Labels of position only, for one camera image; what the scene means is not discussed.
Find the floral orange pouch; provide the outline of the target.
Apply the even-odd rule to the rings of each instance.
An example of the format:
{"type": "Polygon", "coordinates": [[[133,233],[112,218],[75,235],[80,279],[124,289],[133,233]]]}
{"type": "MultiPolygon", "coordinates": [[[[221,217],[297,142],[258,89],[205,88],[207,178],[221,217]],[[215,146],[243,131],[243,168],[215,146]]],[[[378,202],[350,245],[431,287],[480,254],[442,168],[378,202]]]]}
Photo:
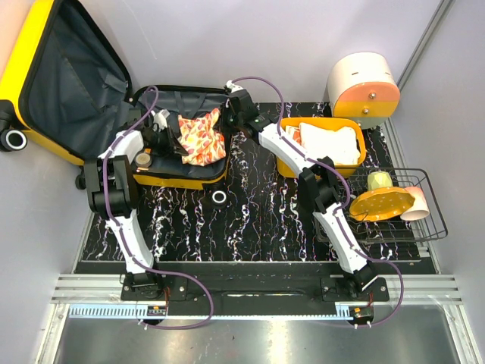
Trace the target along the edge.
{"type": "Polygon", "coordinates": [[[182,156],[183,164],[204,167],[227,156],[224,135],[214,128],[220,116],[219,108],[195,119],[178,116],[178,141],[187,152],[182,156]]]}

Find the orange strap wristwatch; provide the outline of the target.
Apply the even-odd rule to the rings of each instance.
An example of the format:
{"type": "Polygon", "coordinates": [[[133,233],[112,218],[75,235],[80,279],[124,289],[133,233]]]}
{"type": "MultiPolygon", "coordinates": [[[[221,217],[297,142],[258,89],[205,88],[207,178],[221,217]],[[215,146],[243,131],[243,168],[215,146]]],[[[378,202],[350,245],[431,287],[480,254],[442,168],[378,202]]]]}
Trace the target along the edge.
{"type": "Polygon", "coordinates": [[[138,168],[149,168],[152,164],[151,154],[147,151],[140,152],[134,159],[138,168]]]}

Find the white garment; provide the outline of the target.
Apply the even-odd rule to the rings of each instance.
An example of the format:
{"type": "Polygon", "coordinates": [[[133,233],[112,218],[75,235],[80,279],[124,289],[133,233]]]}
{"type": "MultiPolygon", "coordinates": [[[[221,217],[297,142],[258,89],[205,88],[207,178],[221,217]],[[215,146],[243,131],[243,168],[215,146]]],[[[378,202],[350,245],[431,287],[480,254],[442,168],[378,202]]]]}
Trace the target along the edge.
{"type": "Polygon", "coordinates": [[[311,157],[329,157],[335,165],[357,165],[361,155],[356,132],[351,127],[325,130],[307,123],[299,125],[302,147],[311,157]]]}

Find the yellow plastic basket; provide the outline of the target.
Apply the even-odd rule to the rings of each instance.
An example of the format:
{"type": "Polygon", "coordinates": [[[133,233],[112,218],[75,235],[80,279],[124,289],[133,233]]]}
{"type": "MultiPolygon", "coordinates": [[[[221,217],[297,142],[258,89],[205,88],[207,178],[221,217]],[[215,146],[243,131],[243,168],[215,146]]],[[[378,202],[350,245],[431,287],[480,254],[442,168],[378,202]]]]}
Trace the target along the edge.
{"type": "Polygon", "coordinates": [[[350,177],[366,158],[362,130],[350,119],[284,118],[280,126],[311,157],[330,158],[345,178],[350,177]]]}

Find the yellow Pikachu suitcase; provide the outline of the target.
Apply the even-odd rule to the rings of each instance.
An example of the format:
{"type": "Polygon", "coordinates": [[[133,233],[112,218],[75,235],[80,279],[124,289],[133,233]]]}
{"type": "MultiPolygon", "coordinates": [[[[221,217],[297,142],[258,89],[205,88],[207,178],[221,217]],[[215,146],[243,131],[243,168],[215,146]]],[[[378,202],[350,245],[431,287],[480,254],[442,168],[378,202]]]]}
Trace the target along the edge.
{"type": "MultiPolygon", "coordinates": [[[[134,90],[124,63],[79,1],[36,1],[23,23],[1,78],[1,150],[20,151],[29,141],[84,169],[123,127],[149,111],[166,109],[177,139],[178,116],[195,119],[214,108],[228,118],[220,88],[160,85],[134,90]]],[[[146,185],[225,190],[229,158],[204,167],[183,164],[178,184],[146,185]]]]}

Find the white pink drawer cabinet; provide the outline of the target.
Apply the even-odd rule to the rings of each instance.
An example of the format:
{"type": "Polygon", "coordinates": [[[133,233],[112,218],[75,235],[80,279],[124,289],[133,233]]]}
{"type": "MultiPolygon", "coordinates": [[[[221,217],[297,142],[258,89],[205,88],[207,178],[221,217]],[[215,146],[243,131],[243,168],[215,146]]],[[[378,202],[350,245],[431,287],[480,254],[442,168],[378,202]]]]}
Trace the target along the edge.
{"type": "Polygon", "coordinates": [[[332,116],[353,120],[362,130],[380,126],[400,101],[387,60],[374,52],[353,53],[335,63],[327,94],[332,116]]]}

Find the orange printed cloth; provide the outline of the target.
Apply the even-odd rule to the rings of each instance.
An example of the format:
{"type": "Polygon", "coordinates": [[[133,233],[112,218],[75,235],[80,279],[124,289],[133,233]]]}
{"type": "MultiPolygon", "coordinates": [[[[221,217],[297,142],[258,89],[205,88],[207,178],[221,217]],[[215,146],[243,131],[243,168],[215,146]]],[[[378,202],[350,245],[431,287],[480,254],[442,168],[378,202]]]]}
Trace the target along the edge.
{"type": "Polygon", "coordinates": [[[285,132],[300,146],[302,145],[301,130],[299,126],[286,125],[285,132]]]}

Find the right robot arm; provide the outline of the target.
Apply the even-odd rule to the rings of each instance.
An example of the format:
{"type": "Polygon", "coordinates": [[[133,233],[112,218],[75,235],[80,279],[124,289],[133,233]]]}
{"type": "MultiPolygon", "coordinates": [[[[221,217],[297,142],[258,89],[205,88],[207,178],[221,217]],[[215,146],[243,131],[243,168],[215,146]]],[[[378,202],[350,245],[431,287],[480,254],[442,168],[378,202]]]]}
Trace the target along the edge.
{"type": "Polygon", "coordinates": [[[310,212],[335,250],[344,279],[341,285],[351,300],[371,292],[377,273],[350,229],[337,191],[343,176],[329,158],[314,160],[278,123],[259,112],[246,89],[228,92],[227,106],[233,113],[231,126],[252,138],[283,161],[298,178],[298,202],[310,212]]]}

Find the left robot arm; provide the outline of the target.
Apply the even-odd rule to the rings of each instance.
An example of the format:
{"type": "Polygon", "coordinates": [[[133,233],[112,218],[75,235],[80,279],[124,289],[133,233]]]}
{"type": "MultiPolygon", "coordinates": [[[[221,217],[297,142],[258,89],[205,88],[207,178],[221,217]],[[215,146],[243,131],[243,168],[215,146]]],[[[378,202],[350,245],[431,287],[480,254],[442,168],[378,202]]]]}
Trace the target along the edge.
{"type": "Polygon", "coordinates": [[[145,185],[178,184],[186,178],[183,151],[166,109],[149,111],[116,133],[113,143],[84,165],[91,210],[105,220],[123,253],[123,300],[156,300],[167,293],[137,218],[139,179],[145,185]]]}

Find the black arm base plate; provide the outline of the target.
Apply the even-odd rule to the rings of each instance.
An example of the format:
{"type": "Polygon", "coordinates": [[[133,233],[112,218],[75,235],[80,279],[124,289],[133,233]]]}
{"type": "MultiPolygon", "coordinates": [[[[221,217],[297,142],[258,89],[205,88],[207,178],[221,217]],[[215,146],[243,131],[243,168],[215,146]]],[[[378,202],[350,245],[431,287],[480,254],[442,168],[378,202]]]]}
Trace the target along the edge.
{"type": "Polygon", "coordinates": [[[198,300],[205,296],[202,289],[205,287],[213,300],[292,297],[331,303],[390,301],[387,283],[378,271],[366,268],[354,278],[337,262],[166,262],[155,267],[175,273],[132,275],[124,272],[118,278],[122,299],[198,300]]]}

